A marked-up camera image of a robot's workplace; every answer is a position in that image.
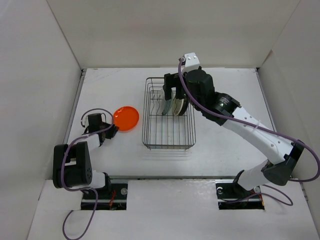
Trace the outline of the cream and black plate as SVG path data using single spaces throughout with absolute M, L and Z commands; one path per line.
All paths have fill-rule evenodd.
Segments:
M 172 102 L 172 114 L 174 116 L 181 116 L 184 109 L 184 99 L 174 98 Z

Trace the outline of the clear glass plate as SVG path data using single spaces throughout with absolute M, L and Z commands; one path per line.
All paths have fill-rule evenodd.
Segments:
M 172 107 L 172 104 L 173 104 L 173 99 L 174 99 L 174 93 L 173 91 L 171 91 L 171 97 L 169 100 L 166 100 L 165 99 L 165 90 L 164 89 L 161 89 L 160 92 L 159 92 L 159 96 L 160 96 L 160 108 L 158 110 L 158 113 L 162 116 L 165 116 L 169 110 L 171 109 Z

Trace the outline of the orange plate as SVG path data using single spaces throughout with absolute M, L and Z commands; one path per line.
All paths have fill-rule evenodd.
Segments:
M 137 126 L 140 114 L 132 106 L 122 106 L 113 113 L 113 118 L 120 132 L 128 132 Z

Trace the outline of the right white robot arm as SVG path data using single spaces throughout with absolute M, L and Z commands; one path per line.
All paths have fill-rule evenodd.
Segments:
M 263 184 L 284 186 L 291 180 L 304 145 L 273 132 L 229 94 L 217 92 L 212 76 L 201 67 L 165 74 L 162 93 L 166 107 L 178 105 L 178 115 L 184 106 L 192 104 L 206 119 L 239 135 L 266 157 L 261 164 L 236 175 L 231 184 L 235 196 L 243 197 Z

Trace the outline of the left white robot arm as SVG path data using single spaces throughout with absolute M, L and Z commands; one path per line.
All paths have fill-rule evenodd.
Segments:
M 114 117 L 103 120 L 105 113 L 92 113 L 85 117 L 83 134 L 69 144 L 58 144 L 53 150 L 52 181 L 57 189 L 81 191 L 94 189 L 102 199 L 113 190 L 106 172 L 93 170 L 90 153 L 112 139 L 119 130 Z

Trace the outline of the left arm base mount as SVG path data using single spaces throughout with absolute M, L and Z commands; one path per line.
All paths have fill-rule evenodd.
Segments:
M 112 179 L 111 192 L 106 189 L 97 189 L 98 202 L 96 210 L 125 211 L 127 209 L 128 180 Z M 84 191 L 80 203 L 81 210 L 93 210 L 96 195 L 92 191 Z

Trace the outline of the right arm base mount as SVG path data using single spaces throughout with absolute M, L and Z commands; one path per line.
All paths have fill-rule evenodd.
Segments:
M 255 191 L 245 190 L 237 183 L 217 181 L 215 183 L 219 210 L 264 210 L 262 197 Z

